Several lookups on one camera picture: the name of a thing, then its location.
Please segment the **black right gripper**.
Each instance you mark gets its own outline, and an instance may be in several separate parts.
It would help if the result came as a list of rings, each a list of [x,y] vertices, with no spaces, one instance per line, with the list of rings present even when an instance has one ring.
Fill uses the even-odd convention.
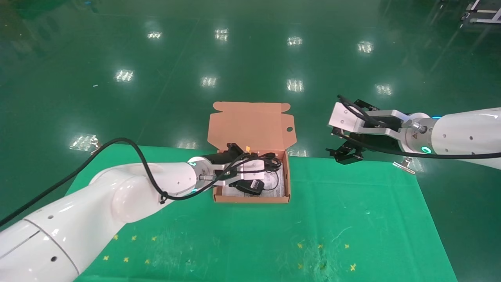
[[[363,143],[366,145],[365,148],[371,147],[374,152],[379,150],[400,151],[400,141],[386,132],[386,130],[389,130],[391,134],[399,133],[400,118],[390,115],[391,112],[370,115],[369,112],[380,111],[380,109],[360,99],[355,102],[346,99],[344,105],[351,114],[362,120],[362,129],[375,131],[351,133],[339,128],[333,128],[331,131],[331,135],[335,139],[333,149],[326,148],[325,151],[329,152],[329,156],[333,157],[337,163],[349,165],[364,160],[362,148],[353,146],[353,143],[346,138]]]

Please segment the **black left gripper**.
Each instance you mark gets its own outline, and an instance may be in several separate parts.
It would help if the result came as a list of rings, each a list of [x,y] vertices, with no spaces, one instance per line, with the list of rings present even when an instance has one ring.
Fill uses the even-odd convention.
[[[245,152],[236,143],[227,143],[227,150],[223,152],[217,152],[216,154],[204,155],[211,164],[224,165],[232,163],[235,159],[240,157]],[[259,155],[257,159],[265,162],[265,172],[273,173],[279,171],[282,167],[282,162],[276,159],[276,154],[274,152],[267,152],[263,155]]]

